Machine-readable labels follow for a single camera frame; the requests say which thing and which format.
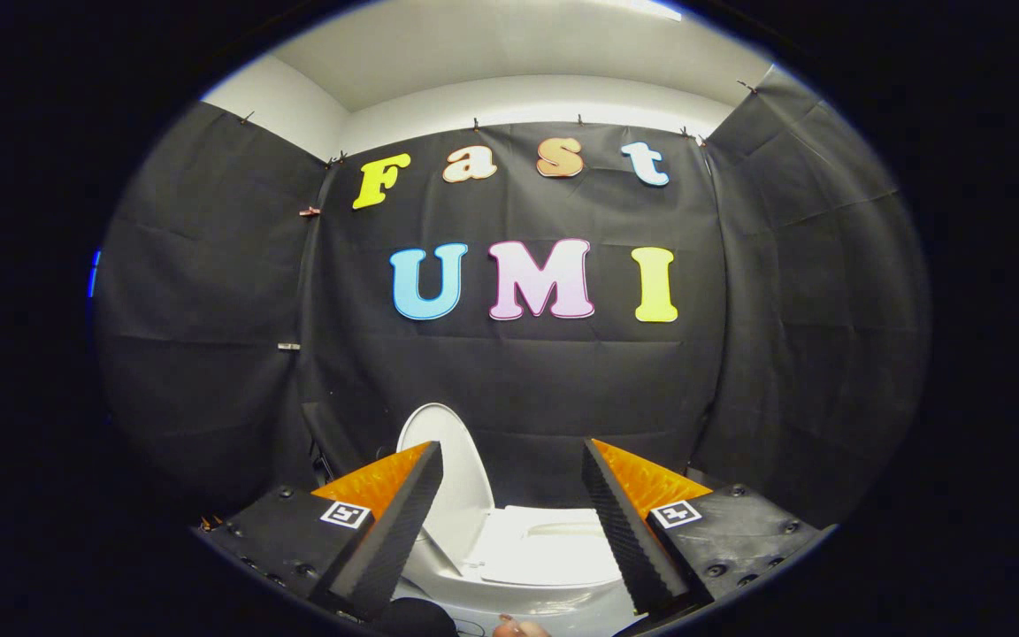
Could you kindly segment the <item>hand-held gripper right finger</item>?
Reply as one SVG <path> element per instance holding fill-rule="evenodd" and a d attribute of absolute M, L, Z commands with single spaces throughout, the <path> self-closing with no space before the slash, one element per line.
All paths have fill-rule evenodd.
<path fill-rule="evenodd" d="M 582 480 L 636 614 L 716 611 L 816 551 L 818 528 L 740 483 L 707 487 L 587 439 Z"/>

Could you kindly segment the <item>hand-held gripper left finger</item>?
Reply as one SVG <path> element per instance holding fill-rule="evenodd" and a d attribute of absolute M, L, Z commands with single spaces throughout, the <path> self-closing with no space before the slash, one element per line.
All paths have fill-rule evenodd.
<path fill-rule="evenodd" d="M 391 603 L 444 476 L 441 445 L 425 441 L 323 487 L 275 487 L 195 536 L 280 595 L 311 608 L 373 620 Z"/>

